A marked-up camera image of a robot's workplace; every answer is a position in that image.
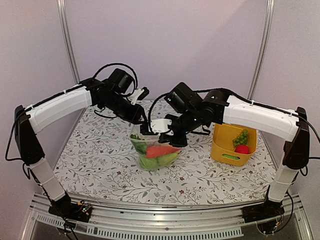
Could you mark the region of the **orange carrot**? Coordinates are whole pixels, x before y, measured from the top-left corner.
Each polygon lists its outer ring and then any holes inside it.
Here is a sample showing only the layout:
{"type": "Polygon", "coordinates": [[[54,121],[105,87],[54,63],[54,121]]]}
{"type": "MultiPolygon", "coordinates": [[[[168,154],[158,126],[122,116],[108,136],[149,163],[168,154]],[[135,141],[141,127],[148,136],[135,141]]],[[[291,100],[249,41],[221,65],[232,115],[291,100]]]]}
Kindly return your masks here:
{"type": "Polygon", "coordinates": [[[160,156],[164,156],[164,155],[168,155],[168,154],[172,154],[172,153],[176,153],[179,152],[180,149],[177,147],[172,147],[172,146],[160,146],[160,145],[156,145],[156,146],[148,146],[146,149],[146,154],[145,156],[147,158],[157,158],[160,156]]]}

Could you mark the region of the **green leafy vegetable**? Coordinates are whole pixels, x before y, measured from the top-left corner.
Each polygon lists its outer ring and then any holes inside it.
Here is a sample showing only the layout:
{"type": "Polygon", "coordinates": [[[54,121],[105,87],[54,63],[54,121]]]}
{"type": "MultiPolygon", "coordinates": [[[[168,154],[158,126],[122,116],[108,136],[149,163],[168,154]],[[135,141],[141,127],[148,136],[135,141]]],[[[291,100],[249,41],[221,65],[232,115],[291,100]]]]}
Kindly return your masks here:
{"type": "Polygon", "coordinates": [[[131,134],[130,141],[134,147],[134,149],[141,155],[145,155],[147,152],[147,144],[144,140],[142,140],[138,135],[131,134]]]}

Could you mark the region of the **clear zip top bag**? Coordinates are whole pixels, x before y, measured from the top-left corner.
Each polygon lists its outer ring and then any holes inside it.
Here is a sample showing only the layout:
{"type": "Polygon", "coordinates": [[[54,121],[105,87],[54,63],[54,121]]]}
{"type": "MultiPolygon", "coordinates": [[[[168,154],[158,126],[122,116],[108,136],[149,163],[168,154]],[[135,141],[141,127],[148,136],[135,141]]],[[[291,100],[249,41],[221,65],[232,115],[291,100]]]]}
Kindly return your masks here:
{"type": "Polygon", "coordinates": [[[139,125],[132,127],[128,137],[137,152],[140,168],[146,171],[155,171],[170,165],[183,150],[168,143],[159,143],[157,135],[143,135],[139,125]]]}

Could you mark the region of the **green bitter gourd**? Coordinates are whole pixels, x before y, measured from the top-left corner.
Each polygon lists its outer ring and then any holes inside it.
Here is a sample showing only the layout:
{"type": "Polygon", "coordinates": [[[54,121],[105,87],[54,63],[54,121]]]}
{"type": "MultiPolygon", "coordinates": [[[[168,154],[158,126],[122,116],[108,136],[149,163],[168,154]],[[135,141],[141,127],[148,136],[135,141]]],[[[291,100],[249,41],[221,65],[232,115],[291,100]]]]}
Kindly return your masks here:
{"type": "Polygon", "coordinates": [[[229,155],[229,154],[223,154],[224,158],[231,159],[231,160],[239,160],[240,158],[238,156],[229,155]]]}

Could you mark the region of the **green grapes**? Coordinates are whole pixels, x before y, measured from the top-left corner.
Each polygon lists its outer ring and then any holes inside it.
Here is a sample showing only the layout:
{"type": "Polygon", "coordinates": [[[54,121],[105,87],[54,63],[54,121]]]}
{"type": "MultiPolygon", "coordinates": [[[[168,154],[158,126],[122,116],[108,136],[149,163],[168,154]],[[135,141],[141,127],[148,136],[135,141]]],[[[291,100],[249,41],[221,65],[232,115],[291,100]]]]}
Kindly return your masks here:
{"type": "Polygon", "coordinates": [[[243,129],[241,133],[232,141],[233,146],[247,145],[249,141],[249,132],[247,129],[243,129]]]}

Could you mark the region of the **red fruit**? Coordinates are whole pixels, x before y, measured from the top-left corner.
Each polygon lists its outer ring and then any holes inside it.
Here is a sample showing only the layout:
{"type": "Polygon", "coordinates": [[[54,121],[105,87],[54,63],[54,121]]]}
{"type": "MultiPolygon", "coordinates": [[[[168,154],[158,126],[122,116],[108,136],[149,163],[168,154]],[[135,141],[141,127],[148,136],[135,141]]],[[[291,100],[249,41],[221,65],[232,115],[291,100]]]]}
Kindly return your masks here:
{"type": "Polygon", "coordinates": [[[239,154],[243,154],[243,155],[247,155],[250,153],[250,149],[247,145],[238,145],[235,147],[235,150],[234,150],[235,153],[239,153],[239,154]]]}

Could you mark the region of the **green pear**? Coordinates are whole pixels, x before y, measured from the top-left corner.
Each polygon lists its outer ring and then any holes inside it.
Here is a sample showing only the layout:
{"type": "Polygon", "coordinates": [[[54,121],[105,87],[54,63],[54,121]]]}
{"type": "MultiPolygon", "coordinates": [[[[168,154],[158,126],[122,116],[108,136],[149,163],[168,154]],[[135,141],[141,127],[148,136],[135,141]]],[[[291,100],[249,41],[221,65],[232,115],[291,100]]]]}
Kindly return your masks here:
{"type": "Polygon", "coordinates": [[[157,157],[158,165],[159,165],[159,166],[169,165],[169,164],[172,163],[178,156],[179,156],[179,154],[178,154],[177,152],[170,153],[170,154],[163,155],[163,156],[159,156],[159,157],[157,157]]]}

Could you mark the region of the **green apple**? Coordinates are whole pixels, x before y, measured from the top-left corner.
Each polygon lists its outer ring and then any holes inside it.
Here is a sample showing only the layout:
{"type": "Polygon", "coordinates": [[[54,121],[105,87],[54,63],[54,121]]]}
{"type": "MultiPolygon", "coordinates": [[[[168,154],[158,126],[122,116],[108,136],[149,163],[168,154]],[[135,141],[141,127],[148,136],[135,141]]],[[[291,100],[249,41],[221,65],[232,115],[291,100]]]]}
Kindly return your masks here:
{"type": "Polygon", "coordinates": [[[144,155],[140,156],[140,166],[145,170],[153,170],[158,167],[156,158],[147,158],[144,155]]]}

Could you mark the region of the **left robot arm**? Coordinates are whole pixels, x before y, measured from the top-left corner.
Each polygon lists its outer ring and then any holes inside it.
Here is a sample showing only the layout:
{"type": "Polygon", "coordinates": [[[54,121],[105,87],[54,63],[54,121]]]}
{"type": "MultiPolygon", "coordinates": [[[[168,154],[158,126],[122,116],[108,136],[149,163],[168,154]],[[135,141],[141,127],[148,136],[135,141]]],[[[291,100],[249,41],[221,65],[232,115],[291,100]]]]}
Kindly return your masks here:
{"type": "Polygon", "coordinates": [[[138,87],[136,73],[128,74],[116,68],[104,80],[98,80],[97,76],[94,74],[72,88],[28,107],[19,105],[14,110],[9,139],[15,140],[19,157],[13,160],[23,161],[29,167],[63,217],[74,213],[74,205],[67,200],[67,193],[50,167],[37,134],[71,113],[94,106],[109,109],[117,118],[135,125],[147,119],[143,107],[137,102],[150,91],[147,87],[138,87]]]}

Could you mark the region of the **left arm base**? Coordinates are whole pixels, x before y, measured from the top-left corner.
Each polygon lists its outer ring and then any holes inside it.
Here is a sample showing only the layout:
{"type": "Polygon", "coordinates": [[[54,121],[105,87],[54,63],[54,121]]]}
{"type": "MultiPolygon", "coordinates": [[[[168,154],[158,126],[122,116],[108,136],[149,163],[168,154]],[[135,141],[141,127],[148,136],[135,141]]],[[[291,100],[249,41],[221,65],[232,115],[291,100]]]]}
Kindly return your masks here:
{"type": "Polygon", "coordinates": [[[48,212],[63,219],[88,223],[92,210],[90,203],[85,203],[83,200],[74,203],[70,197],[64,196],[57,201],[52,201],[48,212]]]}

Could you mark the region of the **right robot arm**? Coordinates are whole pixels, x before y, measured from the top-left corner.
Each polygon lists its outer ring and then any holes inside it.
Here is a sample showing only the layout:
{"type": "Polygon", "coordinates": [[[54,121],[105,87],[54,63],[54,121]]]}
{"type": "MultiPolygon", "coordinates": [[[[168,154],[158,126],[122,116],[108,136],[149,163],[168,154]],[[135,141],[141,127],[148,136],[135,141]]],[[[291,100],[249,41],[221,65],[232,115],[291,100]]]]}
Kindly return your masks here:
{"type": "Polygon", "coordinates": [[[285,141],[282,164],[267,190],[266,201],[258,208],[262,218],[274,214],[298,171],[309,162],[310,133],[305,110],[267,106],[226,88],[211,89],[201,98],[183,82],[165,94],[164,99],[180,114],[171,119],[169,129],[160,137],[173,147],[187,146],[188,133],[211,123],[249,127],[285,141]]]}

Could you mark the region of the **yellow plastic basket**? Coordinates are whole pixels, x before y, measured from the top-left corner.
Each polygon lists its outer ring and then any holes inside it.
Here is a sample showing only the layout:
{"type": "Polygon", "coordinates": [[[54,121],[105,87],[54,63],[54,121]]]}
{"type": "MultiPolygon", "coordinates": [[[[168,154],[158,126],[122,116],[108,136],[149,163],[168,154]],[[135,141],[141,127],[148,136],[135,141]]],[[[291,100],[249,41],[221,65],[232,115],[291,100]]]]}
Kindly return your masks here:
{"type": "Polygon", "coordinates": [[[241,167],[247,163],[257,148],[257,131],[253,128],[215,124],[211,158],[216,162],[241,167]]]}

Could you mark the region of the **aluminium front rail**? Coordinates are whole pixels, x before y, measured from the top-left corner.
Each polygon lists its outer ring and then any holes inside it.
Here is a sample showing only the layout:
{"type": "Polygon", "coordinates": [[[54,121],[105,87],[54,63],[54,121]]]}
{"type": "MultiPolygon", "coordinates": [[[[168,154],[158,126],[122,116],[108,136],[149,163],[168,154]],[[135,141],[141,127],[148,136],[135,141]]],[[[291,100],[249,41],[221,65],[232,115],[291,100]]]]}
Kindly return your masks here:
{"type": "Polygon", "coordinates": [[[155,205],[72,194],[73,201],[92,204],[88,222],[73,230],[49,213],[49,201],[36,193],[28,208],[22,240],[312,240],[314,238],[297,194],[283,200],[279,232],[263,234],[256,222],[245,222],[243,207],[255,201],[221,205],[155,205]]]}

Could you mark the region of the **aluminium post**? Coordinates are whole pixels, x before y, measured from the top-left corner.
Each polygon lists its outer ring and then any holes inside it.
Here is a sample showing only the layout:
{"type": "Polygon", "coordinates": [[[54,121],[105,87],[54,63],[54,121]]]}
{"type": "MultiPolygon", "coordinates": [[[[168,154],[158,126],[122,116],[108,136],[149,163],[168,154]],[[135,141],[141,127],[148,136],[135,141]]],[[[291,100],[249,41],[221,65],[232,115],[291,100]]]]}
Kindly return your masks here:
{"type": "Polygon", "coordinates": [[[80,82],[79,70],[76,62],[76,57],[73,50],[71,34],[69,30],[68,17],[66,11],[66,3],[64,0],[57,0],[57,10],[59,15],[59,21],[62,30],[63,41],[66,49],[68,62],[74,82],[77,84],[80,82]]]}
{"type": "Polygon", "coordinates": [[[247,96],[248,99],[250,100],[254,98],[257,85],[259,82],[259,77],[261,74],[261,70],[262,70],[262,66],[263,66],[263,62],[264,62],[264,58],[265,58],[265,54],[266,54],[266,50],[269,42],[270,32],[272,28],[274,9],[275,9],[275,0],[268,0],[266,5],[264,25],[263,25],[263,31],[262,31],[262,37],[261,37],[260,47],[258,51],[257,61],[255,64],[253,77],[252,77],[252,81],[251,81],[249,91],[248,91],[248,96],[247,96]]]}

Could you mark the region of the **right aluminium post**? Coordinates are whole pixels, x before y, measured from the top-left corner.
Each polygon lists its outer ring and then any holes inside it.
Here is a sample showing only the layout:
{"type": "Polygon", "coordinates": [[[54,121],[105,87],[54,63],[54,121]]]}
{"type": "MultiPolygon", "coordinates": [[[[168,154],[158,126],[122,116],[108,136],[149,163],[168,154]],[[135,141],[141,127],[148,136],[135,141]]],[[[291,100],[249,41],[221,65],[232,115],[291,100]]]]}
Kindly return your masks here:
{"type": "Polygon", "coordinates": [[[262,66],[263,66],[263,62],[264,62],[264,58],[265,58],[265,54],[266,54],[266,50],[269,42],[270,32],[272,28],[274,9],[275,9],[275,0],[268,0],[266,5],[264,25],[263,25],[263,31],[262,31],[262,37],[261,37],[260,47],[258,51],[257,61],[255,64],[253,77],[252,77],[252,81],[251,81],[249,91],[248,91],[248,96],[247,96],[248,99],[250,100],[254,98],[257,85],[259,82],[259,77],[261,74],[261,70],[262,70],[262,66]]]}

